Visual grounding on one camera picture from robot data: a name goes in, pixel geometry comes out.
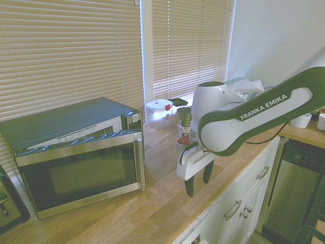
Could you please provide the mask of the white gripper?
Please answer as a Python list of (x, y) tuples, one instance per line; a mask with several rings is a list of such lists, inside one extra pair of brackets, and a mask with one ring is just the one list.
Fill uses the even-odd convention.
[(185, 189), (189, 197), (192, 197), (194, 193), (194, 175), (205, 168), (203, 173), (203, 182), (207, 184), (210, 180), (215, 159), (215, 154), (199, 149), (198, 147), (185, 150), (180, 155), (177, 163), (176, 174), (181, 179), (185, 180)]

